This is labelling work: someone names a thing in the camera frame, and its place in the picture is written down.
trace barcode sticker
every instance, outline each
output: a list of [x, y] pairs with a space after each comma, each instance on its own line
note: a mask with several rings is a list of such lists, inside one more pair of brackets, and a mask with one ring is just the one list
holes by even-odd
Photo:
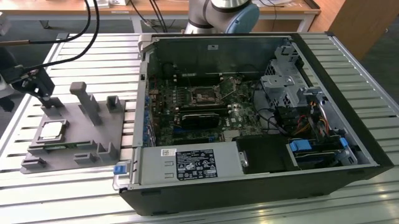
[[116, 14], [128, 14], [129, 11], [112, 11], [110, 13], [116, 13]]
[[161, 156], [174, 156], [176, 149], [174, 148], [165, 148], [161, 150]]

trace motherboard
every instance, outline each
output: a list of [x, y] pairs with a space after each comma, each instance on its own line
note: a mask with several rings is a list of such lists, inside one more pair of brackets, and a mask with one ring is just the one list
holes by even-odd
[[224, 142], [263, 133], [250, 101], [254, 83], [240, 75], [197, 79], [196, 74], [180, 74], [153, 78], [148, 85], [156, 146]]

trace white label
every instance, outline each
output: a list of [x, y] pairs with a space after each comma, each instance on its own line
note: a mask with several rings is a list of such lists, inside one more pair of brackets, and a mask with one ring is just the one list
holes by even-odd
[[218, 45], [208, 45], [208, 50], [217, 50], [218, 49]]
[[161, 156], [174, 156], [176, 155], [176, 149], [174, 148], [165, 148], [161, 150]]
[[204, 174], [213, 174], [213, 173], [216, 173], [214, 169], [204, 170]]
[[128, 14], [129, 11], [112, 11], [110, 13]]

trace blue latch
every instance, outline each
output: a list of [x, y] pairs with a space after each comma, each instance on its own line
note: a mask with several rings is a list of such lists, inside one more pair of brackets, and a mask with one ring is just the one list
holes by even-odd
[[312, 146], [308, 140], [293, 140], [289, 143], [291, 151], [304, 151], [304, 150], [311, 150]]
[[116, 165], [113, 167], [113, 174], [114, 175], [125, 174], [125, 166], [124, 165]]
[[339, 141], [341, 142], [341, 146], [345, 148], [349, 144], [345, 138], [340, 138]]

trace white sticker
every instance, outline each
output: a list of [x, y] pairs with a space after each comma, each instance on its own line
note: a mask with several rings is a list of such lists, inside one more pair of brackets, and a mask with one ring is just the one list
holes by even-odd
[[161, 150], [161, 156], [174, 156], [176, 155], [176, 149], [174, 148], [165, 148]]
[[218, 45], [208, 45], [208, 50], [217, 50], [218, 49]]
[[110, 11], [110, 13], [117, 13], [117, 14], [128, 14], [129, 11]]

